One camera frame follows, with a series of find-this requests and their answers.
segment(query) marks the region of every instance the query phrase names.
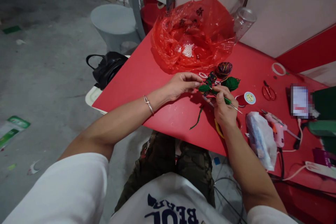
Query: green packaging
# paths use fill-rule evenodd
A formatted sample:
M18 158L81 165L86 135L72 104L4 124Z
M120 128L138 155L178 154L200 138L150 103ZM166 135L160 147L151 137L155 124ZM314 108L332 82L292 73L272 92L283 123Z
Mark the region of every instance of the green packaging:
M0 124L0 149L9 144L9 141L19 132L24 131L30 126L27 122L20 117L13 115Z

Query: person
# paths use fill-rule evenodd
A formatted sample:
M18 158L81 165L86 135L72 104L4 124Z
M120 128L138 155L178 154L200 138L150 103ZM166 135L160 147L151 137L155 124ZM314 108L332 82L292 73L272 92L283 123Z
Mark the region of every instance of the person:
M116 143L155 117L167 102L194 93L202 79L177 73L163 87L99 118L77 136L4 221L8 223L98 223L104 206L108 163ZM296 223L236 124L238 102L223 86L214 101L228 157L239 183L248 223ZM208 151L182 142L175 165L175 141L154 132L124 186L110 224L229 223L218 213Z

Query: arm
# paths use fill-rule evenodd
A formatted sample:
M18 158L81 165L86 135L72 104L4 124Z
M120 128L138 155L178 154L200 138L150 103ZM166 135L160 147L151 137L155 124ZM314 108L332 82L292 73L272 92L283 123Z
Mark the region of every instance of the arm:
M287 214L270 177L237 127L237 111L225 104L224 96L235 107L238 107L238 102L227 87L216 86L213 89L219 92L214 104L216 121L223 131L230 164L240 184L246 211L265 205Z
M155 112L166 102L176 100L182 93L193 93L201 81L201 77L196 74L178 73L167 85L146 96ZM87 152L100 153L110 160L114 145L136 130L151 115L143 97L124 104L102 116L79 134L59 160Z

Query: hand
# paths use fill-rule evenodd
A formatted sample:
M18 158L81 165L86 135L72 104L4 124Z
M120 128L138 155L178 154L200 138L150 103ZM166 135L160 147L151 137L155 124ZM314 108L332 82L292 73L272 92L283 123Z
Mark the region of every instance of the hand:
M194 89L199 87L202 81L197 74L181 72L175 74L162 89L170 101L175 101L185 92L194 93Z
M236 118L237 118L237 110L235 110L230 105L225 103L224 97L229 99L232 102L232 105L238 107L237 100L230 93L229 89L225 86L215 86L213 89L219 92L216 95L216 102L212 102L215 109L215 118L222 130L227 127L237 126Z

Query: pink glue gun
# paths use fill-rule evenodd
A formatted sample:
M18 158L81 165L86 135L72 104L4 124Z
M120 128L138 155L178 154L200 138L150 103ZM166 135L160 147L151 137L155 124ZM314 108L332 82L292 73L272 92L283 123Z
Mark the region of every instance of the pink glue gun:
M279 148L282 148L285 145L284 141L284 131L287 131L296 139L299 139L296 135L294 135L290 130L288 130L287 125L282 123L282 121L277 118L275 115L271 114L270 112L266 112L261 110L265 114L265 118L269 121L272 125L273 132L274 132L274 141Z

